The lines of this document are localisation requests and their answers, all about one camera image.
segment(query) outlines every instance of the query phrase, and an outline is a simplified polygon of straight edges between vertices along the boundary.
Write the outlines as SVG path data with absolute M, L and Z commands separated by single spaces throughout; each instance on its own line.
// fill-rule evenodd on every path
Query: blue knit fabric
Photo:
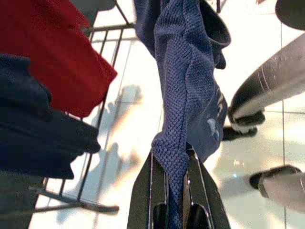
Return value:
M 186 141 L 203 162 L 223 137 L 227 104 L 213 72 L 225 67 L 221 49 L 230 36 L 204 1 L 134 2 L 136 32 L 157 61 L 164 103 L 163 130 L 152 153 L 169 179 L 169 229 L 181 229 Z

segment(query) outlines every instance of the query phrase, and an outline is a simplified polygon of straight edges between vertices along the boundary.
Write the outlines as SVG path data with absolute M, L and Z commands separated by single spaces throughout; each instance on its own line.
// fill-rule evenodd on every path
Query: white tile floor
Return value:
M 133 21 L 132 0 L 118 0 Z M 274 12 L 275 0 L 257 6 L 255 0 L 227 0 L 220 14 L 232 36 L 224 50 L 225 70 L 215 77 L 230 103 L 235 91 L 259 65 L 287 45 L 302 31 L 281 25 Z M 101 12 L 95 26 L 122 24 L 117 9 Z M 119 31 L 108 34 L 102 56 L 113 61 Z M 96 33 L 93 47 L 99 51 L 104 33 Z M 83 209 L 35 214 L 30 229 L 123 229 L 126 228 L 133 182 L 148 153 L 153 137 L 162 128 L 162 99 L 157 66 L 145 47 L 124 31 L 115 64 L 117 78 L 111 84 L 100 126 L 101 151 L 93 156 L 82 199 L 119 205 L 116 215 L 106 216 Z M 246 180 L 254 172 L 291 164 L 305 171 L 305 94 L 266 108 L 266 122 L 256 137 L 222 143 L 206 162 L 221 192 L 232 229 L 304 229 L 305 215 L 260 196 Z M 97 122 L 98 107 L 85 119 Z M 88 157 L 72 164 L 74 180 L 66 182 L 64 195 L 75 197 Z M 48 190 L 58 192 L 61 180 L 50 179 Z M 37 207 L 58 201 L 39 197 Z

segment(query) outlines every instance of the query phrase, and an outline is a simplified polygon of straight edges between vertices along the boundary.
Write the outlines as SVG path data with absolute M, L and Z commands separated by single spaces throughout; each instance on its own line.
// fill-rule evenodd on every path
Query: red cloth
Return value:
M 0 53 L 30 57 L 52 107 L 88 116 L 117 73 L 79 29 L 84 16 L 69 0 L 0 0 L 0 9 Z

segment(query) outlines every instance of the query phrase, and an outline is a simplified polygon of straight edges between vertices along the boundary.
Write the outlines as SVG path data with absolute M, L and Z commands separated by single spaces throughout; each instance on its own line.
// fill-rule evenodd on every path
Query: red fabric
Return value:
M 84 16 L 69 0 L 0 0 L 0 9 L 0 53 L 30 57 L 52 107 L 88 116 L 117 73 L 79 29 Z

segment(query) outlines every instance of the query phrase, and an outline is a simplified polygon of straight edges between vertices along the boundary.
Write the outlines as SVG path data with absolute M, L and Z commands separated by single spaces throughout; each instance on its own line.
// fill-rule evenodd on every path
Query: dark blue clothing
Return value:
M 163 130 L 152 153 L 170 185 L 169 228 L 182 228 L 186 142 L 203 162 L 220 144 L 227 104 L 214 80 L 224 68 L 230 35 L 217 14 L 198 0 L 134 0 L 136 33 L 156 59 L 164 106 Z
M 29 65 L 28 58 L 0 54 L 0 170 L 71 179 L 70 163 L 100 150 L 98 130 L 52 110 L 51 93 Z

